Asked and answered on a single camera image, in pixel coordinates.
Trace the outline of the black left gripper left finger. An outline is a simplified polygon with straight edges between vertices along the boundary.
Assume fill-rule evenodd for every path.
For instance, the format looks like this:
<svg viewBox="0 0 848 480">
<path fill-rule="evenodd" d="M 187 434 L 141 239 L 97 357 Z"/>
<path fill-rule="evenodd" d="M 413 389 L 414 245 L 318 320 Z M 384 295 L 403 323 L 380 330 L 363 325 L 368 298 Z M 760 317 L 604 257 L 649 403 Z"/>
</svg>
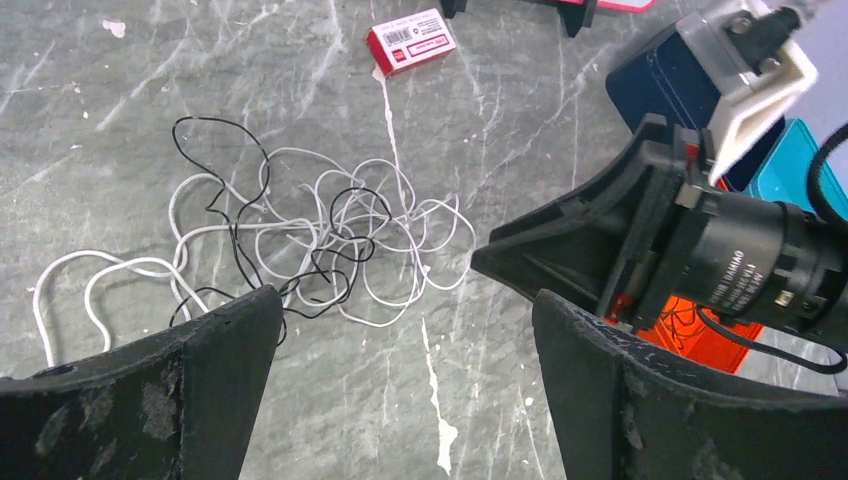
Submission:
<svg viewBox="0 0 848 480">
<path fill-rule="evenodd" d="M 282 329 L 264 286 L 106 353 L 1 381 L 5 479 L 236 479 Z"/>
</svg>

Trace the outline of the light blue plastic tray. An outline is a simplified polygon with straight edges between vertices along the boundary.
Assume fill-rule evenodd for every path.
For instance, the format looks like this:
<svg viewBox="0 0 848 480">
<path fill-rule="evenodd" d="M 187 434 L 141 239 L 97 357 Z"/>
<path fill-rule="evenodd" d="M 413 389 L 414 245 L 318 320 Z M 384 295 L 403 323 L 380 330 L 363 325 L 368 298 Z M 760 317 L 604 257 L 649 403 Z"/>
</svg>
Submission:
<svg viewBox="0 0 848 480">
<path fill-rule="evenodd" d="M 747 196 L 782 201 L 814 213 L 807 192 L 808 169 L 819 144 L 806 123 L 790 119 L 764 163 L 743 190 Z"/>
</svg>

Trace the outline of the orange plastic tray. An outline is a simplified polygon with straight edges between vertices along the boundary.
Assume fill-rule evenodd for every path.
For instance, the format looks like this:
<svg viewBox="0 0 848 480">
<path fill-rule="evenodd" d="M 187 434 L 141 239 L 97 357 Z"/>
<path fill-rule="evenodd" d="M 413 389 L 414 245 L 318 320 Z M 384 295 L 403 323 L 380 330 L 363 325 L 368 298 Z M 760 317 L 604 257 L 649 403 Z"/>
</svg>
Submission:
<svg viewBox="0 0 848 480">
<path fill-rule="evenodd" d="M 636 336 L 696 363 L 735 374 L 749 348 L 728 340 L 703 323 L 696 305 L 670 296 L 656 323 Z"/>
</svg>

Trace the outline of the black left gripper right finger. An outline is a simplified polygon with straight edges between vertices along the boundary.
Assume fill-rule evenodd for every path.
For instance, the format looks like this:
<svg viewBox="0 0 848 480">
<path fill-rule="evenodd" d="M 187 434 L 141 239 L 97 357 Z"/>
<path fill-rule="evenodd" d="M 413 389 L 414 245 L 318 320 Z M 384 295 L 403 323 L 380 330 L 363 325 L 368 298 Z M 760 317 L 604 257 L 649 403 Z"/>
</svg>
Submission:
<svg viewBox="0 0 848 480">
<path fill-rule="evenodd" d="M 553 292 L 532 325 L 570 479 L 843 479 L 847 402 L 714 370 Z"/>
</svg>

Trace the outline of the dark navy plastic tray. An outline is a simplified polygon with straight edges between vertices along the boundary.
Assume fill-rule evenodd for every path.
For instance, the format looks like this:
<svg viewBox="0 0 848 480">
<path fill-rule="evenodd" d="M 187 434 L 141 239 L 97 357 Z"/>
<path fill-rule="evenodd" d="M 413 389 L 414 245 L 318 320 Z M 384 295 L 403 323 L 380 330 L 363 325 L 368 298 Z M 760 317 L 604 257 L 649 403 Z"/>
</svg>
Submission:
<svg viewBox="0 0 848 480">
<path fill-rule="evenodd" d="M 605 80 L 607 94 L 632 131 L 647 114 L 671 125 L 703 130 L 718 104 L 718 88 L 676 28 L 669 26 L 624 60 Z M 743 192 L 766 173 L 792 167 L 793 125 L 779 118 L 723 175 L 727 188 Z"/>
</svg>

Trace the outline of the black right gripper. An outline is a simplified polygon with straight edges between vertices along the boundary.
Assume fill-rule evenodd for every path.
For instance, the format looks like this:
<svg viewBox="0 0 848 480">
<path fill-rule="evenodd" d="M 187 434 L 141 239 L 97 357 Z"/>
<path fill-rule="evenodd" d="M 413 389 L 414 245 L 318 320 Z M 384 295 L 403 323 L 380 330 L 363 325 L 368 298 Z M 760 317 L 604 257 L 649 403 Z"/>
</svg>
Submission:
<svg viewBox="0 0 848 480">
<path fill-rule="evenodd" d="M 549 290 L 651 327 L 678 296 L 792 335 L 847 331 L 847 230 L 785 202 L 709 185 L 707 131 L 646 115 L 577 189 L 494 229 L 473 271 L 534 300 Z"/>
</svg>

